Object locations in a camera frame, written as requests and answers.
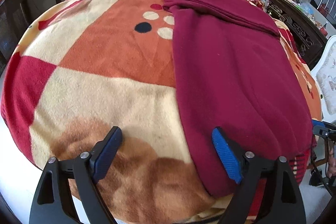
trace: cable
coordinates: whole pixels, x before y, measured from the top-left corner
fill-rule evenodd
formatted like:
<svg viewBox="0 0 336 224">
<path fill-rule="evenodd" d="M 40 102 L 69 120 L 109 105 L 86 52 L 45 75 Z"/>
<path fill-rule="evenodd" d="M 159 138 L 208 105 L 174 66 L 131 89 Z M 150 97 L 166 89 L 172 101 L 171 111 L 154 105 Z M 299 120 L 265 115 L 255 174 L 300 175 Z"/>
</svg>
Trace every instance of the cable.
<svg viewBox="0 0 336 224">
<path fill-rule="evenodd" d="M 329 151 L 329 153 L 330 153 L 329 141 L 324 140 L 324 145 L 327 146 L 327 151 Z M 327 170 L 328 170 L 327 166 L 329 166 L 329 158 L 328 158 L 327 162 L 325 163 L 325 169 L 324 169 L 325 176 L 327 176 Z"/>
<path fill-rule="evenodd" d="M 311 163 L 312 165 L 314 166 L 314 169 L 320 179 L 320 181 L 323 183 L 324 187 L 326 188 L 326 190 L 328 191 L 328 193 L 330 194 L 330 196 L 334 196 L 334 194 L 332 193 L 332 191 L 330 190 L 329 186 L 326 184 L 326 182 L 324 181 L 324 179 L 322 178 L 320 172 L 318 171 L 317 167 L 316 167 L 316 164 L 312 158 L 312 154 L 313 154 L 313 142 L 311 143 L 311 146 L 310 146 L 310 160 L 311 160 Z"/>
</svg>

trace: folded maroon cloth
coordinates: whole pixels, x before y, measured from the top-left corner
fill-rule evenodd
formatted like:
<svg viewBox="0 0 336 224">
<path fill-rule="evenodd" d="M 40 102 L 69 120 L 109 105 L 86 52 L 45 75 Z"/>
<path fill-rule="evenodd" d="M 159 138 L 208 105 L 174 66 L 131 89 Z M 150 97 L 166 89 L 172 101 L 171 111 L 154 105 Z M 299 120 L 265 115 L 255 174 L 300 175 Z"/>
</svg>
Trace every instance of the folded maroon cloth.
<svg viewBox="0 0 336 224">
<path fill-rule="evenodd" d="M 310 112 L 271 17 L 246 0 L 164 1 L 175 18 L 180 117 L 208 192 L 220 197 L 235 187 L 211 141 L 216 126 L 261 157 L 304 153 Z"/>
</svg>

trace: floor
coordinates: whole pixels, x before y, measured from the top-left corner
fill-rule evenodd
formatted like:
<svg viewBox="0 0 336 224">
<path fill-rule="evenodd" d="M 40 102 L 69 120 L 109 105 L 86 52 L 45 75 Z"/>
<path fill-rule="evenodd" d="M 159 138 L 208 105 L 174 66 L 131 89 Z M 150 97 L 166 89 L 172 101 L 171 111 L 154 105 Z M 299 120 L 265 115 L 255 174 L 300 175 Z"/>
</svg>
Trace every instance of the floor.
<svg viewBox="0 0 336 224">
<path fill-rule="evenodd" d="M 36 2 L 37 5 L 43 5 L 39 1 L 35 1 L 34 5 Z M 0 78 L 0 91 L 4 75 L 5 73 Z M 32 199 L 42 171 L 34 167 L 18 150 L 2 118 L 0 118 L 0 134 L 0 151 L 2 152 L 0 191 L 18 219 L 23 224 L 28 224 Z M 300 185 L 308 219 L 307 224 L 313 223 L 330 199 L 325 189 L 309 186 L 309 178 L 309 172 L 307 172 Z M 76 198 L 73 199 L 80 220 L 83 223 L 89 223 L 81 202 Z"/>
</svg>

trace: wooden furniture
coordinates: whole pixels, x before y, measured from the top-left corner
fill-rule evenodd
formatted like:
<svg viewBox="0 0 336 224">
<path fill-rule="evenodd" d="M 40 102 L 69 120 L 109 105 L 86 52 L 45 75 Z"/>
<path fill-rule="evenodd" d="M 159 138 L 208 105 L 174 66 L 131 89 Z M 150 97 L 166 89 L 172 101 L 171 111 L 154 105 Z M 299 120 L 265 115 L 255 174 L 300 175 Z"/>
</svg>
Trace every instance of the wooden furniture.
<svg viewBox="0 0 336 224">
<path fill-rule="evenodd" d="M 3 0 L 0 3 L 0 75 L 32 22 L 27 0 Z"/>
<path fill-rule="evenodd" d="M 306 15 L 287 0 L 270 0 L 268 12 L 288 26 L 299 54 L 308 67 L 313 69 L 322 56 L 327 38 Z"/>
<path fill-rule="evenodd" d="M 315 165 L 316 166 L 321 166 L 323 164 L 326 164 L 329 160 L 329 149 L 328 149 L 328 145 L 327 145 L 327 140 L 324 141 L 324 158 L 323 159 L 320 159 L 320 160 L 317 160 L 315 161 Z M 314 165 L 312 163 L 310 163 L 308 166 L 307 166 L 307 169 L 314 169 Z"/>
</svg>

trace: fleece blanket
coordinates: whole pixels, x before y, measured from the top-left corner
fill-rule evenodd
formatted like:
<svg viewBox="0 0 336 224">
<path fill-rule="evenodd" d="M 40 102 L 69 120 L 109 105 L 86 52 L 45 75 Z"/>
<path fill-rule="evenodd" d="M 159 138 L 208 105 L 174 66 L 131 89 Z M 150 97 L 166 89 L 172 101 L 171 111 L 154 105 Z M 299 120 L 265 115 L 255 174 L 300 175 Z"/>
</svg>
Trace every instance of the fleece blanket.
<svg viewBox="0 0 336 224">
<path fill-rule="evenodd" d="M 49 9 L 9 61 L 1 115 L 18 148 L 41 169 L 50 156 L 74 158 L 119 126 L 122 146 L 97 185 L 112 214 L 135 223 L 211 222 L 231 195 L 209 193 L 192 160 L 176 100 L 175 19 L 163 4 L 66 0 Z M 320 119 L 315 82 L 290 48 L 288 28 L 275 24 L 310 114 Z M 300 181 L 308 154 L 297 152 L 290 163 Z"/>
<path fill-rule="evenodd" d="M 224 196 L 234 187 L 211 146 L 216 126 L 266 159 L 292 159 L 308 150 L 310 112 L 272 18 L 246 0 L 164 1 L 176 24 L 180 117 L 208 192 Z"/>
</svg>

